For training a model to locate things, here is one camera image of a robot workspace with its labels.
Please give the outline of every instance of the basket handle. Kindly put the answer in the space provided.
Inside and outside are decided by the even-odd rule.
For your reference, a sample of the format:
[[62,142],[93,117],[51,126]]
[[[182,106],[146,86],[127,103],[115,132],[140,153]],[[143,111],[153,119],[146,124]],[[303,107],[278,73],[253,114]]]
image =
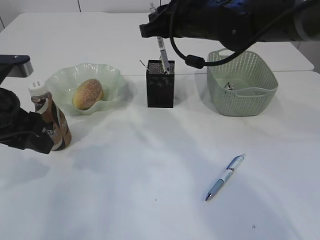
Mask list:
[[269,93],[271,93],[273,90],[268,90],[268,89],[264,89],[264,88],[260,88],[260,87],[248,87],[248,88],[244,88],[244,89],[240,89],[240,90],[235,90],[232,91],[237,97],[245,97],[247,98],[248,96],[243,96],[243,95],[239,95],[242,92],[247,92],[247,91],[257,91],[257,92],[263,92],[263,94],[260,95],[256,95],[256,96],[250,96],[251,98],[259,98],[259,97],[263,97]]
[[222,48],[222,49],[220,49],[218,51],[215,51],[214,53],[215,54],[219,54],[219,56],[221,56],[221,57],[227,57],[227,56],[230,56],[231,54],[233,54],[234,52],[229,50],[229,49],[227,49],[227,48]]

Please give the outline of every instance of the bottle label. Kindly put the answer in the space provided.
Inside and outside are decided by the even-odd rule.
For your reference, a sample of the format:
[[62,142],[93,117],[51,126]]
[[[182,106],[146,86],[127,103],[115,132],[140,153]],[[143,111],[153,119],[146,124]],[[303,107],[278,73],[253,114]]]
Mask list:
[[233,173],[234,173],[234,172],[233,172],[231,169],[228,169],[228,170],[222,175],[222,177],[220,177],[220,179],[221,179],[224,183],[226,183],[226,182],[229,180],[229,178],[232,176]]
[[65,115],[50,97],[34,104],[35,111],[41,114],[46,122],[46,132],[54,142],[52,151],[65,149],[71,142],[71,133]]

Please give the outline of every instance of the brown bottle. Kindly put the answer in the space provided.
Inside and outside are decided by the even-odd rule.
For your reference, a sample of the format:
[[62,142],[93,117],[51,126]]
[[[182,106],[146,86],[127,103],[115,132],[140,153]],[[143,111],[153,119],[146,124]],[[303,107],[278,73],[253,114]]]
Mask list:
[[71,142],[71,133],[64,113],[56,106],[47,86],[36,81],[29,85],[31,101],[35,111],[42,115],[46,122],[46,131],[54,142],[52,151],[65,149]]

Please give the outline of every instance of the green basket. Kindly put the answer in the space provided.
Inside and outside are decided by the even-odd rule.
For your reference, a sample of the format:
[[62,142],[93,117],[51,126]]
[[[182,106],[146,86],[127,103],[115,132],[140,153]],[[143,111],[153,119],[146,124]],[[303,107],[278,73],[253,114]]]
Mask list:
[[[209,62],[226,58],[222,49],[211,52]],[[222,115],[256,116],[270,104],[278,89],[278,81],[265,61],[252,51],[245,51],[231,62],[207,68],[211,99]],[[225,86],[231,83],[234,90]]]

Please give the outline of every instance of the pen tip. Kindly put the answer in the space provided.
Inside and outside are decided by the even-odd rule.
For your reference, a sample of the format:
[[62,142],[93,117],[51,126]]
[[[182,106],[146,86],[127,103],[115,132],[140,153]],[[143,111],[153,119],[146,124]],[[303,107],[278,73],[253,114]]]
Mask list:
[[210,200],[210,199],[211,199],[211,197],[212,197],[212,194],[211,194],[211,193],[209,193],[209,194],[206,196],[205,201]]

